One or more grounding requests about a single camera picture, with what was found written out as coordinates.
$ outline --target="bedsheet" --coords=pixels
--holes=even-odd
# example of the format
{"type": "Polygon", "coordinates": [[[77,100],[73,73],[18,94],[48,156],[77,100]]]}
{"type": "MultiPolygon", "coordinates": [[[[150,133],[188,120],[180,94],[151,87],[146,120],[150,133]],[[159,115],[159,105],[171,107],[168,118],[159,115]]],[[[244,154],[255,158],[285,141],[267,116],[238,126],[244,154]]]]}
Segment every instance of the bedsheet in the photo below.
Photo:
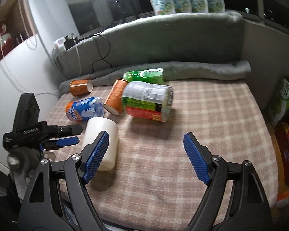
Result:
{"type": "MultiPolygon", "coordinates": [[[[270,206],[276,201],[278,172],[269,132],[258,105],[244,81],[183,80],[167,82],[174,89],[168,122],[140,119],[108,112],[119,125],[116,166],[98,171],[87,190],[99,216],[138,230],[184,230],[206,189],[197,179],[183,148],[183,136],[192,132],[199,143],[226,161],[250,160],[257,170],[270,206]]],[[[65,106],[91,96],[105,100],[111,86],[94,87],[89,95],[64,94],[48,124],[68,125],[65,106]]],[[[56,161],[82,150],[78,145],[56,151],[56,161]]],[[[68,197],[61,181],[64,197],[68,197]]],[[[223,220],[230,198],[228,182],[215,223],[223,220]]]]}

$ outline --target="metal screw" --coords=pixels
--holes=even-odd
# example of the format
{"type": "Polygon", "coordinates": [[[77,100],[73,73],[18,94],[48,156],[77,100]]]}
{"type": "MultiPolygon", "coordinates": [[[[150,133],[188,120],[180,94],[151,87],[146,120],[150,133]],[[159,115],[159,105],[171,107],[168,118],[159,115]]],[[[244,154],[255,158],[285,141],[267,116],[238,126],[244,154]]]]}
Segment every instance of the metal screw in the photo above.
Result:
{"type": "Polygon", "coordinates": [[[80,158],[80,155],[79,154],[74,154],[72,155],[72,160],[78,160],[80,158]]]}
{"type": "Polygon", "coordinates": [[[41,164],[42,164],[42,165],[45,165],[45,164],[47,164],[47,163],[48,163],[48,160],[47,160],[47,159],[41,160],[41,164]]]}
{"type": "Polygon", "coordinates": [[[244,161],[244,165],[251,166],[251,162],[249,160],[244,161]]]}
{"type": "Polygon", "coordinates": [[[213,156],[213,159],[214,159],[215,161],[220,161],[222,158],[221,158],[221,156],[219,156],[219,155],[214,155],[214,156],[213,156]]]}

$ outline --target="white cup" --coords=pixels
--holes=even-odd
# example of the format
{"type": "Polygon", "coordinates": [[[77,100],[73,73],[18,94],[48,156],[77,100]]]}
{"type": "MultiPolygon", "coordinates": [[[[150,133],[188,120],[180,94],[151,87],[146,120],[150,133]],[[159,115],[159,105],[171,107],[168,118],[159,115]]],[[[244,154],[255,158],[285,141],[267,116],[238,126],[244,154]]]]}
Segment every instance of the white cup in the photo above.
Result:
{"type": "Polygon", "coordinates": [[[93,117],[88,120],[82,147],[94,142],[101,131],[109,134],[109,146],[99,166],[99,171],[110,171],[116,164],[119,126],[110,119],[93,117]]]}

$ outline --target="white cable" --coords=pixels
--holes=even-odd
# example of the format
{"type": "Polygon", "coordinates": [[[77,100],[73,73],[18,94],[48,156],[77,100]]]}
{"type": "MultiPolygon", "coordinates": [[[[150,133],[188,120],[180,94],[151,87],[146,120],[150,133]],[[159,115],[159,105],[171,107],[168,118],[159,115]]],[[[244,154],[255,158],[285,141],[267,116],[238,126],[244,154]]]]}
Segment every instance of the white cable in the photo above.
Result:
{"type": "Polygon", "coordinates": [[[78,52],[78,46],[77,46],[77,43],[76,43],[76,40],[75,40],[75,37],[74,37],[73,34],[72,34],[72,36],[73,36],[73,39],[74,39],[74,43],[76,45],[76,52],[77,52],[78,64],[79,64],[79,76],[78,77],[80,77],[81,76],[81,65],[80,65],[80,57],[79,57],[79,52],[78,52]]]}
{"type": "Polygon", "coordinates": [[[17,2],[18,2],[18,8],[19,8],[20,17],[22,18],[22,24],[24,25],[24,28],[25,28],[25,31],[26,31],[26,34],[27,34],[27,37],[28,37],[30,43],[31,43],[34,47],[30,47],[29,44],[28,44],[28,41],[26,41],[26,44],[27,44],[27,46],[28,46],[28,48],[29,48],[30,50],[35,50],[36,47],[38,46],[38,40],[36,39],[36,35],[34,35],[35,44],[32,43],[31,37],[30,37],[30,35],[29,35],[29,33],[28,33],[28,30],[27,30],[27,26],[26,26],[26,23],[25,23],[25,19],[24,19],[23,15],[22,15],[22,7],[21,7],[21,4],[20,4],[20,0],[17,0],[17,2]]]}
{"type": "MultiPolygon", "coordinates": [[[[29,90],[25,89],[20,83],[19,81],[17,80],[17,78],[13,75],[13,73],[11,72],[11,70],[8,68],[8,65],[6,64],[5,62],[5,56],[3,54],[3,48],[2,48],[2,41],[1,41],[1,33],[0,33],[0,47],[1,47],[1,54],[2,54],[2,59],[3,59],[3,62],[5,64],[5,67],[7,68],[7,70],[10,72],[10,74],[14,77],[15,81],[18,83],[18,85],[24,90],[22,91],[22,93],[24,92],[29,92],[29,90]]],[[[16,84],[13,82],[12,79],[10,79],[11,83],[13,84],[14,88],[18,89],[16,84]]],[[[50,94],[50,95],[55,95],[57,96],[56,94],[53,94],[54,92],[57,92],[57,91],[60,91],[60,90],[55,90],[55,91],[52,91],[52,92],[41,92],[41,93],[34,93],[35,95],[42,95],[42,94],[50,94]]]]}
{"type": "Polygon", "coordinates": [[[6,69],[11,73],[11,75],[14,77],[14,79],[16,80],[16,82],[18,83],[18,85],[25,91],[29,92],[29,90],[25,89],[19,82],[18,80],[16,79],[16,77],[13,75],[13,73],[11,72],[11,70],[8,68],[8,65],[6,64],[5,62],[5,57],[4,57],[4,54],[3,54],[3,48],[2,48],[2,41],[1,41],[1,33],[0,33],[0,47],[1,47],[1,54],[2,54],[2,59],[3,59],[3,62],[5,64],[5,67],[6,69]]]}

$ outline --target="green box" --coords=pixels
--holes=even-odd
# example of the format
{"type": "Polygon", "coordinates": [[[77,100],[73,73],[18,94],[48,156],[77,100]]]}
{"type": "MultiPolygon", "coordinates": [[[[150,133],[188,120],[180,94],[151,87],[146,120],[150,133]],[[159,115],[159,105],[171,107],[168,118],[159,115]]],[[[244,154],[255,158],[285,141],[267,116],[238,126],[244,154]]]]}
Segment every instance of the green box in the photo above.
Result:
{"type": "Polygon", "coordinates": [[[271,124],[275,127],[279,121],[289,116],[289,77],[284,77],[268,107],[271,124]]]}

